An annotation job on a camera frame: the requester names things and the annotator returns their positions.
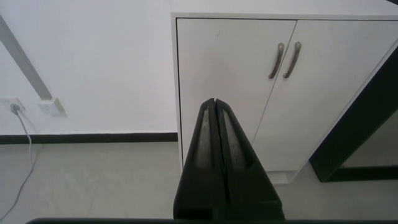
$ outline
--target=power cord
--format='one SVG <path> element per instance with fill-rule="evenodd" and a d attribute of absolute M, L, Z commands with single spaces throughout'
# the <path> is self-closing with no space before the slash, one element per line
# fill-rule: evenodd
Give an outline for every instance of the power cord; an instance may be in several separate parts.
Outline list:
<path fill-rule="evenodd" d="M 16 105 L 16 104 L 12 104 L 12 105 L 11 105 L 11 112 L 12 112 L 13 114 L 15 114 L 15 115 L 18 116 L 19 121 L 21 122 L 21 125 L 22 125 L 22 127 L 24 128 L 25 134 L 26 134 L 27 138 L 29 139 L 29 162 L 30 162 L 30 171 L 29 171 L 29 174 L 27 175 L 27 177 L 25 178 L 24 182 L 22 183 L 21 187 L 19 188 L 18 194 L 17 194 L 17 197 L 15 198 L 14 203 L 12 204 L 11 208 L 0 218 L 0 222 L 1 222 L 1 221 L 3 220 L 3 218 L 5 218 L 5 217 L 8 215 L 8 213 L 10 213 L 11 210 L 17 205 L 19 196 L 21 195 L 22 188 L 24 187 L 24 185 L 25 185 L 27 179 L 30 177 L 30 175 L 31 175 L 32 172 L 33 172 L 33 164 L 32 164 L 32 139 L 30 138 L 29 134 L 27 133 L 26 128 L 25 128 L 25 125 L 24 125 L 24 122 L 22 121 L 21 117 L 19 116 L 19 111 L 20 111 L 20 110 L 21 110 L 21 108 L 20 108 L 18 105 Z"/>

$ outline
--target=gray cable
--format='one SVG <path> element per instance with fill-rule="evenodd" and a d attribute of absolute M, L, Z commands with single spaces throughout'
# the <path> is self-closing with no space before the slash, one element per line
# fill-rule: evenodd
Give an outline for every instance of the gray cable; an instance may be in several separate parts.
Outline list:
<path fill-rule="evenodd" d="M 29 161 L 30 161 L 30 171 L 29 171 L 29 174 L 27 175 L 27 177 L 25 178 L 24 182 L 22 183 L 21 187 L 20 187 L 19 190 L 18 190 L 18 194 L 17 194 L 17 197 L 15 198 L 14 204 L 12 204 L 11 208 L 0 218 L 0 222 L 1 222 L 1 221 L 3 220 L 3 218 L 5 218 L 5 217 L 8 215 L 8 213 L 10 213 L 11 210 L 17 205 L 19 196 L 21 195 L 22 188 L 24 187 L 24 185 L 25 185 L 27 179 L 30 177 L 30 175 L 32 174 L 32 171 L 33 171 L 33 164 L 32 164 L 32 139 L 30 138 L 29 134 L 27 133 L 26 128 L 25 128 L 25 125 L 24 125 L 24 122 L 22 121 L 21 117 L 19 116 L 18 111 L 19 111 L 19 107 L 18 107 L 18 109 L 16 109 L 16 115 L 18 116 L 19 121 L 21 122 L 21 125 L 22 125 L 22 127 L 24 128 L 24 131 L 25 131 L 25 134 L 26 134 L 27 138 L 29 139 Z"/>

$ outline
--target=black baseboard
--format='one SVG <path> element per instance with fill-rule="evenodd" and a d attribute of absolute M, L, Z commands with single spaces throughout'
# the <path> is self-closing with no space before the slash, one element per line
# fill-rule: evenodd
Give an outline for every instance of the black baseboard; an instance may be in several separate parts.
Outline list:
<path fill-rule="evenodd" d="M 32 144 L 111 143 L 111 142 L 177 142 L 177 133 L 127 134 L 33 134 Z M 27 144 L 26 135 L 0 136 L 0 144 Z"/>
<path fill-rule="evenodd" d="M 329 178 L 333 181 L 358 181 L 358 180 L 396 180 L 398 179 L 398 166 L 385 167 L 341 167 Z"/>

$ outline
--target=cabinet top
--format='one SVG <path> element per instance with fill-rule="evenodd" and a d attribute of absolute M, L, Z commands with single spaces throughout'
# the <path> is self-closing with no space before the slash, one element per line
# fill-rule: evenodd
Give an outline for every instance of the cabinet top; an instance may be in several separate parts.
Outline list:
<path fill-rule="evenodd" d="M 398 20 L 385 0 L 173 0 L 172 17 L 229 19 Z"/>

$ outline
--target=cabinet door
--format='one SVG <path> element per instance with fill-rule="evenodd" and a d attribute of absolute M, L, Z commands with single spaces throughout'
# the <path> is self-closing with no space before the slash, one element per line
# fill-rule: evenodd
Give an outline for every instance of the cabinet door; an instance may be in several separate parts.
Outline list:
<path fill-rule="evenodd" d="M 278 44 L 284 49 L 296 21 L 177 19 L 183 160 L 200 105 L 229 104 L 250 141 L 258 129 L 273 79 Z"/>
<path fill-rule="evenodd" d="M 297 22 L 253 142 L 265 170 L 301 168 L 397 37 L 396 21 Z"/>

